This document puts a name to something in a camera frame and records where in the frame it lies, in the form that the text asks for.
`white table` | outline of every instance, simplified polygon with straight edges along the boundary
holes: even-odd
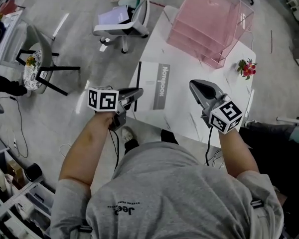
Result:
[[[170,64],[168,91],[164,110],[132,112],[127,115],[145,123],[170,130],[188,138],[208,143],[209,128],[200,118],[202,108],[195,101],[189,89],[189,81],[202,79],[216,83],[227,93],[244,113],[248,106],[252,78],[245,80],[238,75],[237,63],[241,59],[256,60],[255,53],[238,42],[228,55],[225,66],[215,70],[198,59],[166,43],[178,9],[166,6],[161,14],[142,54],[141,61]],[[130,86],[135,86],[137,70]],[[219,136],[213,130],[211,145],[220,147]]]
[[[5,16],[7,18],[8,26],[6,26],[6,31],[0,43],[0,65],[8,66],[12,68],[24,69],[23,66],[20,66],[18,62],[15,61],[15,58],[19,52],[19,49],[22,45],[20,38],[14,38],[16,30],[20,23],[23,21],[26,24],[34,25],[31,20],[25,16],[24,10],[19,10],[13,13],[10,13]],[[54,40],[54,36],[44,31],[43,29],[37,27],[39,31],[45,36]]]

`gray floor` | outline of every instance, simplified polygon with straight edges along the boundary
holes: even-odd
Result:
[[[29,147],[29,157],[20,158],[26,165],[38,163],[46,182],[55,187],[63,157],[59,153],[62,144],[72,144],[85,123],[93,115],[85,105],[84,88],[111,85],[126,87],[137,66],[147,39],[132,39],[130,52],[123,55],[119,43],[100,51],[99,37],[91,33],[97,8],[103,0],[17,0],[25,6],[35,24],[54,32],[65,13],[70,13],[53,42],[53,51],[60,56],[57,65],[81,66],[81,72],[55,72],[52,83],[70,92],[65,97],[51,89],[43,95],[32,94],[30,98],[18,98],[23,118],[23,131]],[[183,0],[152,0],[165,5],[180,7]],[[162,12],[162,7],[151,5],[149,30],[151,31]],[[253,98],[249,119],[275,123],[276,116],[299,115],[299,67],[290,52],[292,34],[298,30],[290,11],[281,0],[256,0],[253,6],[255,18],[252,33],[244,35],[244,43],[251,46],[257,55],[257,74],[254,76]],[[271,54],[271,30],[273,52]],[[11,80],[18,79],[20,72],[0,68],[0,74]],[[80,96],[84,96],[80,107]],[[5,113],[0,115],[0,137],[12,150],[15,135],[19,149],[25,153],[20,133],[20,117],[16,103],[1,99]],[[139,142],[159,140],[158,128],[133,119],[128,120],[139,137]],[[179,143],[204,161],[206,145],[179,135]],[[67,146],[61,148],[66,153]],[[124,147],[121,144],[121,156]],[[100,164],[96,171],[93,189],[96,190],[111,179],[116,156],[108,137]]]

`chair armrest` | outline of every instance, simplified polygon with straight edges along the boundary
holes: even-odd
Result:
[[[126,24],[116,24],[116,25],[96,25],[93,32],[95,31],[108,31],[108,30],[123,30],[130,29],[133,27],[134,22],[129,22]]]

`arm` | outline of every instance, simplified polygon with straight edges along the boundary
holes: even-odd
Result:
[[[86,124],[64,159],[59,180],[90,189],[114,113],[97,113]]]
[[[227,134],[219,133],[220,145],[228,173],[237,177],[245,171],[259,173],[254,157],[236,129]]]

